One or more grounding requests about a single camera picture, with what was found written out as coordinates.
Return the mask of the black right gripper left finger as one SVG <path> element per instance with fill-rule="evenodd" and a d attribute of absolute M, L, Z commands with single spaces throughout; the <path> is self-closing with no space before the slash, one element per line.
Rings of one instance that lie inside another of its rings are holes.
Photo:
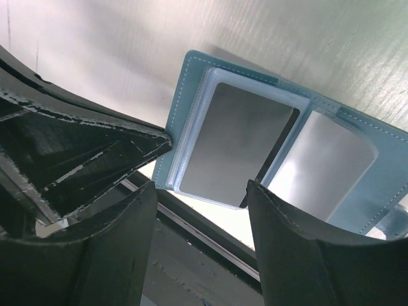
<path fill-rule="evenodd" d="M 147 182 L 49 237 L 1 239 L 2 305 L 139 305 L 157 214 Z"/>

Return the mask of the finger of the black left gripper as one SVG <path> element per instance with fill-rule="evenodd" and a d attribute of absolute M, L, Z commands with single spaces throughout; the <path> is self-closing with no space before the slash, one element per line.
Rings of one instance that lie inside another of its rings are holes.
<path fill-rule="evenodd" d="M 1 90 L 1 233 L 31 237 L 169 152 L 159 128 L 97 120 Z"/>
<path fill-rule="evenodd" d="M 6 79 L 3 81 L 6 88 L 58 112 L 115 123 L 125 120 L 159 132 L 164 131 L 159 126 L 116 112 L 45 81 L 3 47 L 1 48 L 1 77 Z"/>

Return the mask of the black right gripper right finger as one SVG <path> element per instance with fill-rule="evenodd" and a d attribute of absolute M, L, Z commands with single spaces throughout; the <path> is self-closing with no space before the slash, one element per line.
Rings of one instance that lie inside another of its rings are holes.
<path fill-rule="evenodd" d="M 256 181 L 247 200 L 266 305 L 406 305 L 407 239 L 332 226 Z"/>

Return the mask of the blue leather card holder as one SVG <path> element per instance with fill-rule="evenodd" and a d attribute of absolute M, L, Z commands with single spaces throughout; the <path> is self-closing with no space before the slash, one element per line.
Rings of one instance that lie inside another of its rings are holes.
<path fill-rule="evenodd" d="M 160 189 L 179 191 L 219 83 L 300 111 L 255 180 L 284 201 L 334 226 L 364 235 L 407 195 L 407 133 L 279 76 L 192 50 L 182 65 L 165 130 L 173 140 L 155 165 Z M 246 193 L 244 207 L 247 208 Z"/>

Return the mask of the silver credit card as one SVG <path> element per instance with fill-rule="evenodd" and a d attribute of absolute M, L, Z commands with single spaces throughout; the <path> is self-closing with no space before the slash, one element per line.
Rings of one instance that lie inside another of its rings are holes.
<path fill-rule="evenodd" d="M 244 207 L 245 187 L 281 145 L 300 111 L 219 83 L 178 187 L 188 195 Z"/>

